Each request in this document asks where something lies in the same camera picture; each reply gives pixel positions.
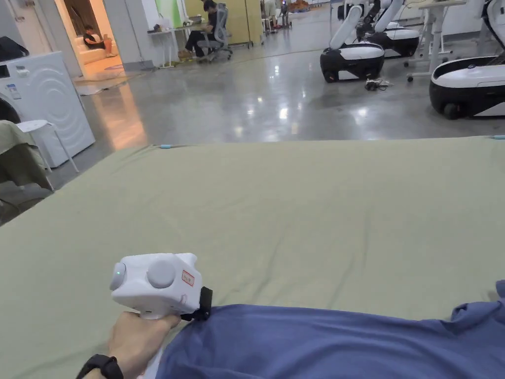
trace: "hand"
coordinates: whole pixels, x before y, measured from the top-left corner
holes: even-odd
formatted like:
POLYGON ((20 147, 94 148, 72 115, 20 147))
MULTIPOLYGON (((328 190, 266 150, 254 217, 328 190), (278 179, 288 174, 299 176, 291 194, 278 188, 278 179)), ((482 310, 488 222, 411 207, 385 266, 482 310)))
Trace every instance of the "hand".
POLYGON ((136 378, 144 372, 170 329, 180 320, 175 315, 145 320, 132 312, 119 316, 109 339, 109 356, 117 358, 125 379, 136 378))
POLYGON ((205 33, 212 33, 212 25, 206 25, 204 27, 202 27, 202 30, 205 32, 205 33))

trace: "red label sticker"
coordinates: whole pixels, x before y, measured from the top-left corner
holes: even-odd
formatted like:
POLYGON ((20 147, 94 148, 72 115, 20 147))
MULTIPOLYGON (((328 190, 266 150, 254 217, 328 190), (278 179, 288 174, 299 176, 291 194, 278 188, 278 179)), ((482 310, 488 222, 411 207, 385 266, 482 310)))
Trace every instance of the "red label sticker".
POLYGON ((188 283, 190 286, 194 286, 194 276, 187 271, 182 271, 182 280, 188 283))

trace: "white sofa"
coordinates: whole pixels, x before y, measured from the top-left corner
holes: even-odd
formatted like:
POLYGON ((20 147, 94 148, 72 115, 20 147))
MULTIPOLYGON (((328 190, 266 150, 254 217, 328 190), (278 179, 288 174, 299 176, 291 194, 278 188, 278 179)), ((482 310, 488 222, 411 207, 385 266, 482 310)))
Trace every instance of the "white sofa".
MULTIPOLYGON (((97 34, 93 34, 93 37, 97 40, 100 41, 100 37, 97 34)), ((82 62, 84 64, 88 64, 91 62, 96 62, 99 61, 100 59, 105 59, 105 50, 104 49, 90 49, 86 44, 84 43, 84 39, 82 36, 77 37, 75 39, 75 43, 77 45, 77 48, 79 49, 79 55, 82 59, 82 62)), ((112 41, 112 54, 118 53, 118 47, 116 46, 116 43, 112 41)))

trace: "mattress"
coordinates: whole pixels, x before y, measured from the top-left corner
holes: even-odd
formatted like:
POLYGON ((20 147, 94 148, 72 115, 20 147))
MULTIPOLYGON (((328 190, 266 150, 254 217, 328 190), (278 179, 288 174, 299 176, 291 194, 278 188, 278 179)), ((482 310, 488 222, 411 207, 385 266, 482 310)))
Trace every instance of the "mattress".
POLYGON ((447 318, 497 297, 504 193, 485 137, 116 152, 0 228, 3 377, 74 377, 103 351, 133 254, 196 254, 215 305, 447 318))

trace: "office chair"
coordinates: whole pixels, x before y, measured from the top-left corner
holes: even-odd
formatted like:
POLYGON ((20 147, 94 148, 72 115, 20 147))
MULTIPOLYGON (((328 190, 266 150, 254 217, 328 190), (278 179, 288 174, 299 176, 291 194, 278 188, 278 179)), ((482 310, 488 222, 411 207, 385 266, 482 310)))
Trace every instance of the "office chair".
POLYGON ((199 41, 198 46, 201 48, 208 48, 209 51, 213 49, 214 51, 206 56, 202 57, 202 59, 206 59, 209 62, 212 62, 215 58, 217 58, 220 54, 224 53, 228 60, 231 58, 233 51, 228 46, 228 37, 231 36, 226 31, 226 19, 228 18, 228 8, 223 3, 219 3, 217 6, 217 22, 216 22, 216 30, 214 30, 214 38, 215 41, 210 41, 205 33, 205 40, 199 41))

